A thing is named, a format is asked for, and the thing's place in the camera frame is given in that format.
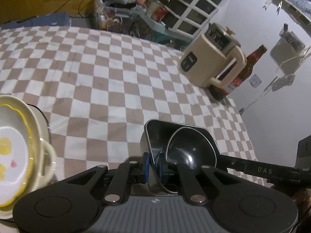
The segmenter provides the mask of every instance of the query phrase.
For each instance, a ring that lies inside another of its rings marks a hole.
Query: beer bottle
[[[210,85],[208,90],[211,95],[218,101],[225,98],[228,94],[230,94],[234,89],[242,84],[251,74],[252,69],[256,62],[261,58],[261,56],[267,51],[264,45],[261,45],[256,51],[251,53],[246,58],[246,65],[243,70],[238,74],[238,76],[224,89],[220,89],[215,87],[214,85]],[[234,62],[218,79],[223,80],[225,76],[231,71],[231,69],[235,66],[236,62]]]

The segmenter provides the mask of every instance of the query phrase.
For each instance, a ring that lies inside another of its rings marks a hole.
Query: cable
[[[87,16],[82,16],[81,13],[80,13],[81,4],[82,4],[84,1],[85,1],[85,0],[82,0],[82,1],[80,2],[79,6],[78,6],[78,13],[79,13],[79,15],[80,15],[81,18],[89,18],[89,17],[92,15],[93,12],[91,12],[91,13],[90,13],[89,15],[87,15]]]
[[[71,16],[71,15],[69,15],[69,17],[70,18],[85,18],[85,17],[81,17],[81,16]]]
[[[309,52],[311,49],[311,46],[304,48],[304,50],[301,52],[301,54],[299,56],[295,56],[293,58],[290,58],[288,60],[283,61],[280,66],[276,69],[276,72],[280,69],[280,67],[285,64],[286,62],[293,60],[295,58],[300,58],[299,64],[297,66],[297,68],[295,69],[294,72],[292,72],[291,74],[288,74],[282,78],[285,79],[289,79],[289,83],[290,85],[293,83],[294,79],[295,79],[295,72],[298,70],[298,68],[300,68],[300,66],[311,56],[311,52]],[[278,76],[276,76],[274,78],[274,80],[270,83],[270,85],[257,97],[255,98],[255,100],[253,100],[250,104],[248,104],[246,107],[243,107],[239,110],[240,114],[243,114],[251,105],[253,105],[254,103],[256,103],[261,97],[265,96],[269,91],[272,90],[273,88],[273,82],[276,81],[277,79],[282,79],[279,78]]]
[[[49,13],[49,14],[53,14],[56,13],[57,11],[59,11],[63,6],[65,6],[70,0],[67,0],[66,2],[64,2],[58,9],[54,10],[53,12]]]

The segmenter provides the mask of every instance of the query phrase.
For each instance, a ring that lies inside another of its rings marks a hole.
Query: table
[[[190,84],[177,69],[181,55],[92,29],[2,30],[0,93],[38,106],[48,118],[57,180],[100,164],[114,169],[141,156],[144,124],[153,118],[204,127],[220,153],[256,160],[233,100],[215,102]],[[261,178],[231,173],[263,184]]]

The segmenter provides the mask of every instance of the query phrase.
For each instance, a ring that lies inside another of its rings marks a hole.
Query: stainless steel container
[[[217,23],[210,23],[205,37],[224,55],[227,55],[235,46],[241,47],[239,41],[234,37],[234,32],[227,27],[223,27]]]
[[[144,126],[144,132],[140,140],[140,148],[142,154],[144,152],[148,152],[151,155],[151,167],[149,168],[148,188],[155,195],[177,195],[176,192],[168,190],[160,183],[158,174],[156,172],[155,159],[160,151],[167,146],[169,139],[173,135],[173,133],[181,127],[191,127],[201,132],[211,143],[212,147],[215,150],[216,156],[219,155],[219,151],[212,135],[204,128],[156,119],[151,119],[147,121]]]

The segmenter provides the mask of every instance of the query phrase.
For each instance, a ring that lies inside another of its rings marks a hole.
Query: beige electric kettle
[[[181,73],[202,88],[210,84],[220,89],[229,86],[246,65],[241,45],[232,34],[234,32],[228,27],[224,30],[219,24],[210,24],[207,32],[185,49],[178,62]],[[222,81],[218,80],[216,77],[233,59],[236,59],[236,65]]]

